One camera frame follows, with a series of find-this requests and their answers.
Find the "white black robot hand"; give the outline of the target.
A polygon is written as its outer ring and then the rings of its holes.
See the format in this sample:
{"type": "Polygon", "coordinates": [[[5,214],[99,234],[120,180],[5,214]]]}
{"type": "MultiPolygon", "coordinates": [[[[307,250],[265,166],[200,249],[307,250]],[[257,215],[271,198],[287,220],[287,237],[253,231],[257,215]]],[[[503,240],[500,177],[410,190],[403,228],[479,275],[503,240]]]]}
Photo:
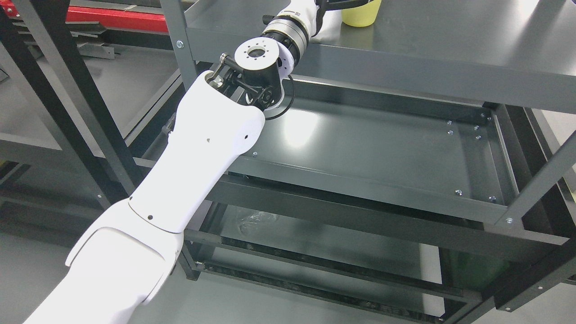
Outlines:
{"type": "Polygon", "coordinates": [[[321,30],[326,12],[352,9],[369,2],[369,0],[292,0],[279,12],[278,16],[286,16],[298,21],[310,39],[321,30]]]}

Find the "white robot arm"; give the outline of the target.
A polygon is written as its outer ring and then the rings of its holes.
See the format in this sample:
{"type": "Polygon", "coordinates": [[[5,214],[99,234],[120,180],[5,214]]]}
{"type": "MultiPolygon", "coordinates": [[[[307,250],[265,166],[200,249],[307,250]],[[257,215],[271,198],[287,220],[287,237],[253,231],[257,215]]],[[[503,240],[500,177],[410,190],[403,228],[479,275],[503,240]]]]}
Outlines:
{"type": "Polygon", "coordinates": [[[27,324],[126,324],[150,303],[176,264],[184,231],[218,179],[257,142],[265,112],[308,45],[315,21],[282,10],[262,35],[223,55],[236,79],[202,72],[181,99],[167,146],[130,197],[79,238],[68,273],[27,324]]]}

